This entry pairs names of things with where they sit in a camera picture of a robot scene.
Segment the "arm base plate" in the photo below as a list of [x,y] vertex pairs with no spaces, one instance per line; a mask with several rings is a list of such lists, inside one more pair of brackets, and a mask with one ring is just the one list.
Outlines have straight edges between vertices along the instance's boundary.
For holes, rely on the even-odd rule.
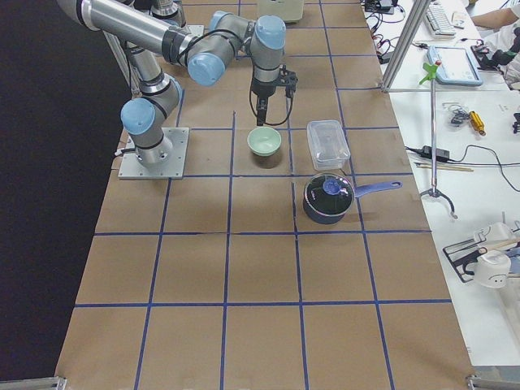
[[205,26],[203,24],[186,24],[181,28],[185,33],[191,34],[195,37],[202,36],[205,32]]
[[189,128],[163,128],[162,142],[153,149],[135,146],[128,136],[126,149],[121,154],[121,180],[181,180],[184,176]]

